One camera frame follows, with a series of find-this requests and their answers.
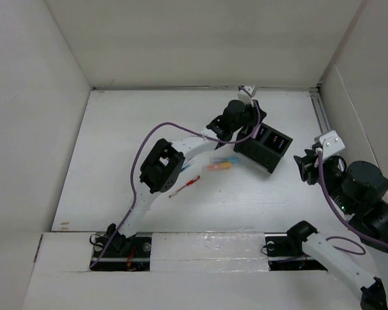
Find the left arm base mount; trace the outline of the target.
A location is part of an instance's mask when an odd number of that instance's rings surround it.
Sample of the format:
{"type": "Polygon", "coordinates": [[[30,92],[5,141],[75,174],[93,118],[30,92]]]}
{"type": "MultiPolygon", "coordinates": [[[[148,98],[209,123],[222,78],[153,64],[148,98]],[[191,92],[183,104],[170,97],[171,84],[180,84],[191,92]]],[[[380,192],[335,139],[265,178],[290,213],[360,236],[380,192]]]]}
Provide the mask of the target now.
{"type": "Polygon", "coordinates": [[[99,234],[93,234],[89,238],[89,242],[93,246],[90,270],[107,272],[144,272],[150,270],[152,250],[152,236],[150,234],[137,234],[131,238],[129,244],[120,250],[114,248],[113,244],[120,241],[119,236],[115,236],[114,241],[99,259],[108,239],[107,236],[99,234]]]}

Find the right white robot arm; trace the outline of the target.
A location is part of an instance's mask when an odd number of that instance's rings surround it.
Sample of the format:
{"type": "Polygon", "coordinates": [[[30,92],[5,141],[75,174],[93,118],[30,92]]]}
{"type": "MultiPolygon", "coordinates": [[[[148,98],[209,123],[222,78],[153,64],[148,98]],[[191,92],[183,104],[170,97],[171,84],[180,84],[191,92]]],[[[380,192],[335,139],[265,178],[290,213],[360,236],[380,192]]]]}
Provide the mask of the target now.
{"type": "Polygon", "coordinates": [[[378,274],[362,269],[306,221],[287,230],[287,249],[317,260],[345,284],[362,309],[388,309],[388,203],[383,200],[388,179],[366,161],[354,161],[340,169],[341,156],[325,159],[321,148],[305,153],[304,157],[294,156],[301,180],[320,185],[337,219],[368,248],[378,274]]]}

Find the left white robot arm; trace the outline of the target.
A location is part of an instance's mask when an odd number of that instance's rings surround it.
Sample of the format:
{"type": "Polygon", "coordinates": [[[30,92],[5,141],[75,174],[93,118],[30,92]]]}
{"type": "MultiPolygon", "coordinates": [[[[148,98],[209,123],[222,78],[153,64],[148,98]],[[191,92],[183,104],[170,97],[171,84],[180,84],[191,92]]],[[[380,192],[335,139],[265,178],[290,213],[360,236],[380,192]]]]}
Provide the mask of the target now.
{"type": "Polygon", "coordinates": [[[158,196],[176,184],[188,160],[225,145],[237,145],[249,140],[265,117],[266,112],[260,108],[256,99],[234,99],[202,131],[196,132],[169,121],[151,129],[141,142],[131,165],[130,186],[133,197],[128,210],[118,225],[112,224],[107,229],[110,250],[117,256],[124,256],[131,250],[132,239],[146,212],[158,196]],[[166,126],[186,132],[189,136],[176,141],[165,138],[157,140],[141,163],[140,175],[136,179],[136,164],[145,145],[157,130],[166,126]]]}

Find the orange yellow eraser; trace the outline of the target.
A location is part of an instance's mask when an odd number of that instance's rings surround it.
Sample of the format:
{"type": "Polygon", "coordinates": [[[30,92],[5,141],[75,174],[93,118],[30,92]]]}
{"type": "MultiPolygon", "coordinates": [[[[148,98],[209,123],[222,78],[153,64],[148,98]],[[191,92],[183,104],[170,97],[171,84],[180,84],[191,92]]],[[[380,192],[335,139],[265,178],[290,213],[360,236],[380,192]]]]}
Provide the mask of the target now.
{"type": "Polygon", "coordinates": [[[231,162],[222,162],[222,163],[210,163],[208,165],[203,166],[202,170],[203,171],[221,171],[221,170],[226,170],[230,169],[232,167],[231,162]]]}

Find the black two-compartment organizer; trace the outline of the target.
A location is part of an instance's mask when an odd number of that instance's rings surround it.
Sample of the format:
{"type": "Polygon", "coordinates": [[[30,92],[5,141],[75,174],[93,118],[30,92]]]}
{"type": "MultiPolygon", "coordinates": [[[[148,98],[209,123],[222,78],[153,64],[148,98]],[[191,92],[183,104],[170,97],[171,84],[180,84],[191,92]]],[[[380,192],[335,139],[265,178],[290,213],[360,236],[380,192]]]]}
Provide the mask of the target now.
{"type": "Polygon", "coordinates": [[[233,150],[256,162],[271,174],[292,142],[291,137],[262,123],[254,138],[236,143],[233,150]]]}

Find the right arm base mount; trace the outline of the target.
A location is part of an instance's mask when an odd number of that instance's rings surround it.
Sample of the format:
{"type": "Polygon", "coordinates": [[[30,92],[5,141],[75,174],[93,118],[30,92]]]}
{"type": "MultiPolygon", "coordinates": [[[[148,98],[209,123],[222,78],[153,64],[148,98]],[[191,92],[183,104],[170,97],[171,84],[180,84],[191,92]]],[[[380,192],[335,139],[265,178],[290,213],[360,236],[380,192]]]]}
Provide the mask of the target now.
{"type": "Polygon", "coordinates": [[[269,271],[327,271],[327,268],[296,249],[286,234],[266,234],[261,253],[268,259],[269,271]]]}

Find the red gel pen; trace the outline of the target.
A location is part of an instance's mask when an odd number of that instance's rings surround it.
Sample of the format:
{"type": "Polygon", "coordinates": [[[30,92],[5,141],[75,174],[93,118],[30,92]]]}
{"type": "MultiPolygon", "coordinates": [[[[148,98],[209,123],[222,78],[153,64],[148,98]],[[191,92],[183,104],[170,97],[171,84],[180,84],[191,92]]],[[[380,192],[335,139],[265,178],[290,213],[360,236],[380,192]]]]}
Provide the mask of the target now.
{"type": "Polygon", "coordinates": [[[186,187],[189,187],[191,185],[193,185],[194,183],[196,183],[197,181],[200,180],[200,175],[198,175],[196,178],[193,178],[192,180],[188,181],[187,183],[185,183],[181,188],[177,189],[175,192],[171,193],[169,195],[169,198],[172,198],[174,197],[175,195],[177,195],[180,191],[182,191],[183,189],[185,189],[186,187]]]}

